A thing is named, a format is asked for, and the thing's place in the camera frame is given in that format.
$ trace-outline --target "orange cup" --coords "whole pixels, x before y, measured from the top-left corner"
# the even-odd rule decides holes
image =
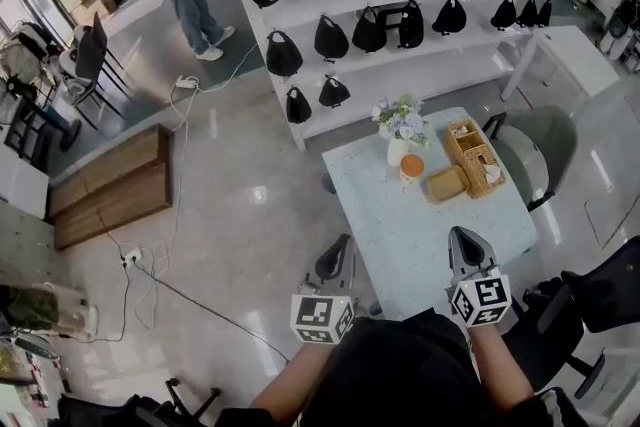
[[[413,183],[424,171],[424,162],[416,155],[407,155],[400,161],[400,179],[406,183]]]

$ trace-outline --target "tile floor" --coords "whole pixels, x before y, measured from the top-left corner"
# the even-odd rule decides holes
[[[256,41],[240,0],[207,0],[211,13],[223,25],[233,25],[237,32],[223,43],[225,55],[215,62],[199,61],[193,55],[169,0],[127,0],[118,11],[104,19],[109,37],[109,49],[124,66],[120,70],[129,97],[120,92],[103,74],[100,79],[108,100],[120,110],[120,118],[109,109],[99,108],[92,102],[82,104],[82,110],[99,128],[83,123],[78,140],[66,153],[51,152],[48,173],[56,176],[72,162],[104,144],[114,135],[139,123],[169,105],[169,91],[180,76],[197,77],[202,87],[211,87],[231,75],[245,53]],[[243,71],[264,66],[260,52],[252,52],[243,65]],[[174,100],[187,93],[178,90]],[[77,112],[64,101],[64,92],[55,103],[56,109],[67,119],[78,118]]]
[[[522,92],[516,91],[506,103],[499,99],[500,85],[489,82],[425,104],[426,112],[465,107],[482,124],[505,109],[558,103],[577,123],[579,149],[569,176],[557,196],[532,214],[540,241],[506,269],[516,296],[563,269],[578,273],[592,269],[640,231],[638,79],[625,78],[584,102],[561,78],[545,88],[534,76],[548,73],[540,63],[526,77]],[[147,123],[156,121],[176,126],[177,116],[167,110]],[[162,279],[263,333],[285,355],[293,356],[299,344],[288,327],[290,295],[307,259],[348,230],[339,200],[320,186],[321,154],[373,131],[373,125],[363,121],[317,137],[306,153],[299,152],[264,69],[199,97],[190,116],[178,232]],[[184,128],[174,134],[176,183],[184,136]],[[175,211],[174,206],[115,230],[113,236],[121,243],[157,248],[159,273],[167,262],[162,260],[164,247],[158,244],[171,243]],[[63,257],[70,281],[86,289],[100,309],[100,334],[118,336],[124,274],[114,243],[99,237]],[[146,266],[150,258],[145,257]],[[371,297],[362,271],[360,266],[358,293]],[[82,398],[121,404],[137,393],[163,399],[167,396],[163,381],[176,376],[185,383],[190,407],[197,406],[211,386],[220,387],[224,395],[212,409],[215,415],[221,406],[246,405],[282,368],[280,356],[245,332],[166,289],[151,289],[145,298],[150,283],[140,271],[131,271],[130,279],[121,343],[57,342],[71,386]],[[154,311],[155,327],[149,331],[135,315],[149,325]],[[634,326],[587,334],[577,355],[593,363],[603,346],[639,342],[640,329]],[[565,368],[557,382],[573,393],[579,378]]]

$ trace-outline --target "wooden board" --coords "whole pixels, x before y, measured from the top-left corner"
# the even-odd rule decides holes
[[[91,193],[169,160],[169,134],[155,125],[100,155],[51,190],[49,217],[56,218]]]
[[[171,207],[169,163],[82,199],[55,219],[55,248],[65,249]]]

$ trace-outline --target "white table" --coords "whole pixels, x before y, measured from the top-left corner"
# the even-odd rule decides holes
[[[520,83],[538,47],[589,97],[596,96],[619,79],[609,61],[578,27],[545,27],[533,31],[518,66],[502,91],[503,100],[506,101]]]
[[[442,134],[450,123],[469,118],[461,107],[428,116],[432,147],[412,150],[425,163],[423,176],[412,185],[401,182],[398,169],[387,164],[387,141],[379,135],[323,154],[388,319],[406,319],[446,304],[444,289],[452,278],[448,238],[453,226],[480,234],[493,246],[498,264],[521,255],[538,238],[506,172],[506,183],[484,198],[472,200],[463,194],[440,205],[426,201],[424,178],[451,165],[440,142]]]

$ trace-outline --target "black t-shirt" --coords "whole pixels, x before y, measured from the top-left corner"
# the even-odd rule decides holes
[[[560,423],[554,418],[561,417]],[[216,427],[272,427],[268,412],[226,409]],[[548,390],[500,414],[482,388],[462,332],[428,311],[405,322],[358,319],[334,351],[302,427],[586,427],[566,395]]]

